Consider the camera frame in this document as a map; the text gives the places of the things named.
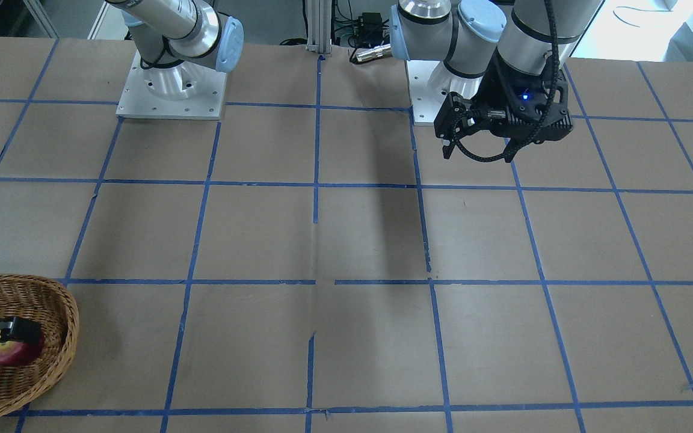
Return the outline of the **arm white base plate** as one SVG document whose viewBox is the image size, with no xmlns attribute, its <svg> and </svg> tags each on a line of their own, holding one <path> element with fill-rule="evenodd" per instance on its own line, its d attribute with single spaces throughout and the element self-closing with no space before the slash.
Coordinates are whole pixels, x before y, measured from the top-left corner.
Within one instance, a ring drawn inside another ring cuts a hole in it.
<svg viewBox="0 0 693 433">
<path fill-rule="evenodd" d="M 144 69 L 136 52 L 115 114 L 130 120 L 211 120 L 223 114 L 228 74 L 182 63 Z"/>
<path fill-rule="evenodd" d="M 435 117 L 448 93 L 454 91 L 471 99 L 483 79 L 457 76 L 442 61 L 411 60 L 406 62 L 406 66 L 413 122 L 420 126 L 434 125 Z"/>
</svg>

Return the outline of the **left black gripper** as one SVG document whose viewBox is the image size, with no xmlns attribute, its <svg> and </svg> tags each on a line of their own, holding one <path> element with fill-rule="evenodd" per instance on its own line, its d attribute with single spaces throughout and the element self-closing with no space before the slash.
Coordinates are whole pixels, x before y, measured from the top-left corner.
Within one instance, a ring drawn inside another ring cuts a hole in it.
<svg viewBox="0 0 693 433">
<path fill-rule="evenodd" d="M 448 93 L 434 120 L 435 135 L 443 142 L 443 158 L 450 159 L 459 150 L 478 162 L 511 162 L 525 146 L 564 139 L 574 123 L 562 62 L 549 53 L 540 66 L 536 76 L 521 72 L 495 52 L 473 98 Z M 480 131 L 508 139 L 508 143 L 497 155 L 476 155 L 461 141 Z"/>
</svg>

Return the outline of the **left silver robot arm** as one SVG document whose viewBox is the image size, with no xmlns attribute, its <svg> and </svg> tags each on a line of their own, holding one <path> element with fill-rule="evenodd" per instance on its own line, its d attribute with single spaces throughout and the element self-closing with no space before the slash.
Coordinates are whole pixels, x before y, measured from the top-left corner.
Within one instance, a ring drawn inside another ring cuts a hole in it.
<svg viewBox="0 0 693 433">
<path fill-rule="evenodd" d="M 435 61 L 443 93 L 433 121 L 441 153 L 512 162 L 531 144 L 574 130 L 563 67 L 600 1 L 398 1 L 389 19 L 392 55 Z"/>
</svg>

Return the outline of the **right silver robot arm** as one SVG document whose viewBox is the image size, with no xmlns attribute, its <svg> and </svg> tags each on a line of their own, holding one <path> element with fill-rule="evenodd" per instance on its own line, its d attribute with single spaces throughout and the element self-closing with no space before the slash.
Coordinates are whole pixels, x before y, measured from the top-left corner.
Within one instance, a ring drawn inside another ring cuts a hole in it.
<svg viewBox="0 0 693 433">
<path fill-rule="evenodd" d="M 242 54 L 242 22 L 206 1 L 111 1 L 137 47 L 117 115 L 136 120 L 219 120 L 229 72 Z M 0 318 L 0 343 L 41 353 L 41 323 Z"/>
</svg>

